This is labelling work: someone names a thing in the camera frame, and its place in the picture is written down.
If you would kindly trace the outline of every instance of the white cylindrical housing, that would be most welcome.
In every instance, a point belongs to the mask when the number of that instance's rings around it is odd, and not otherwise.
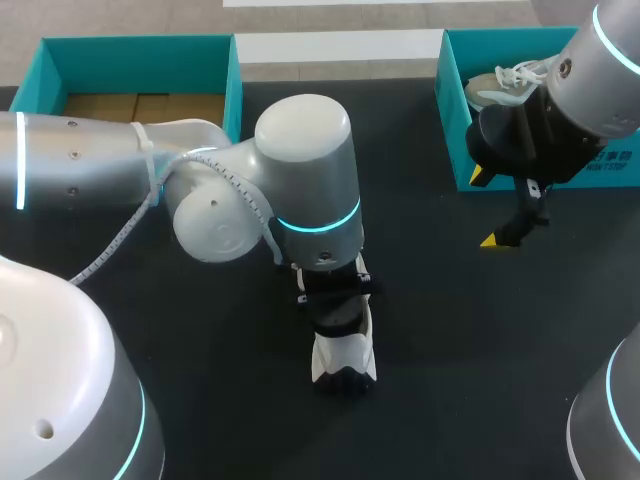
[[[555,105],[576,126],[602,138],[640,127],[640,0],[596,6],[547,76]]]

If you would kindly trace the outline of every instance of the shoelace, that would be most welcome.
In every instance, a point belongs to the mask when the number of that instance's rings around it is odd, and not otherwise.
[[[542,81],[546,78],[547,74],[537,74],[529,69],[529,67],[538,63],[535,60],[528,62],[522,62],[513,68],[496,67],[496,78],[500,86],[506,90],[509,90],[511,86],[517,87],[520,82],[526,85],[527,82],[535,83],[536,85],[542,84]]]

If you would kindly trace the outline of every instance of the shoe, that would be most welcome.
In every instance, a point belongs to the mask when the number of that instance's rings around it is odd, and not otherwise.
[[[359,273],[368,273],[358,256]],[[298,287],[304,291],[301,271],[298,271]],[[328,338],[315,334],[311,354],[311,380],[321,390],[332,393],[364,393],[371,388],[378,376],[373,354],[373,321],[369,308],[370,295],[363,295],[363,321],[360,332],[346,337]]]
[[[464,89],[467,102],[476,111],[488,105],[522,105],[544,82],[557,55],[546,60],[522,62],[513,68],[496,67],[495,73],[485,73],[469,80]]]

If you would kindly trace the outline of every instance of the black mat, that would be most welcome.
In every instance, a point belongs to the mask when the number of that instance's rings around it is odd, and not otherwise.
[[[316,92],[351,115],[379,384],[318,396],[312,334],[267,248],[184,254],[157,209],[85,291],[160,412],[167,480],[572,479],[571,401],[640,314],[640,192],[554,191],[521,250],[478,244],[508,194],[455,191],[433,83],[247,85],[245,136],[274,101]],[[3,212],[0,248],[70,276],[130,212]]]

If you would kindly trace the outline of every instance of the teal box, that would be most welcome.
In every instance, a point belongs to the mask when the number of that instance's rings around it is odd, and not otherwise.
[[[470,78],[560,53],[576,33],[575,27],[446,30],[442,38],[436,100],[456,185],[460,191],[513,190],[513,180],[496,176],[488,187],[469,185],[475,162],[465,142],[471,113],[463,85]],[[609,142],[569,183],[568,188],[640,186],[640,135]]]
[[[44,38],[11,111],[60,115],[69,94],[224,94],[222,128],[240,140],[233,35]]]

